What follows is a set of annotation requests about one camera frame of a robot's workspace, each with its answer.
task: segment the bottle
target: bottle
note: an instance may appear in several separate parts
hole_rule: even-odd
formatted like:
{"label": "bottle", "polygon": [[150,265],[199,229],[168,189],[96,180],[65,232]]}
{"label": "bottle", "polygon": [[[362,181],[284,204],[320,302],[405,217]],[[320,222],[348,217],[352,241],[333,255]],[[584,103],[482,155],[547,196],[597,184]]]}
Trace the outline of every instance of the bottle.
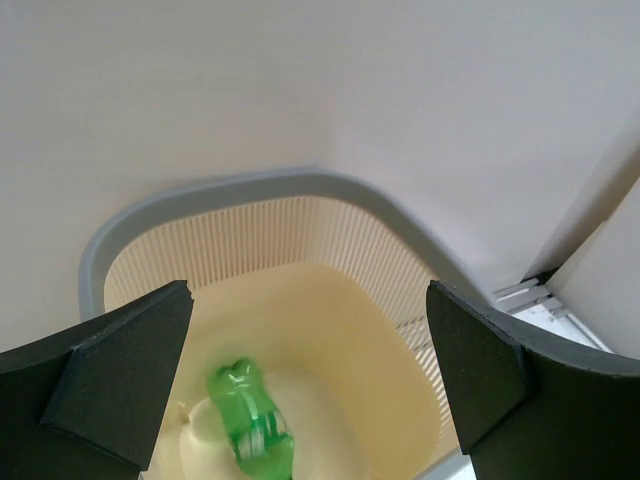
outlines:
{"label": "bottle", "polygon": [[240,470],[252,480],[293,480],[293,437],[250,359],[219,368],[207,380]]}

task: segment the green bottle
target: green bottle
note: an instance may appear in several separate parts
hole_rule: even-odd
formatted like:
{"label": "green bottle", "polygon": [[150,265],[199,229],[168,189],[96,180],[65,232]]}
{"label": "green bottle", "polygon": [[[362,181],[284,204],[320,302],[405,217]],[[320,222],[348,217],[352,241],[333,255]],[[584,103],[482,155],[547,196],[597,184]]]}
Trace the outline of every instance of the green bottle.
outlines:
{"label": "green bottle", "polygon": [[293,480],[293,437],[255,362],[218,369],[207,387],[240,470],[252,480]]}

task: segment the white panel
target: white panel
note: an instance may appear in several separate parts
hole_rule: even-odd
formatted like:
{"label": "white panel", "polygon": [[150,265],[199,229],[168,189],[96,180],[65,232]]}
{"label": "white panel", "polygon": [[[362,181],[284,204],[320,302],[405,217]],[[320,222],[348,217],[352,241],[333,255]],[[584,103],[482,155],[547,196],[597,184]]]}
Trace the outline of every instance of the white panel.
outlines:
{"label": "white panel", "polygon": [[132,201],[323,163],[517,283],[640,99],[630,0],[3,0],[0,348],[77,321]]}
{"label": "white panel", "polygon": [[640,182],[590,243],[549,285],[612,350],[640,358]]}

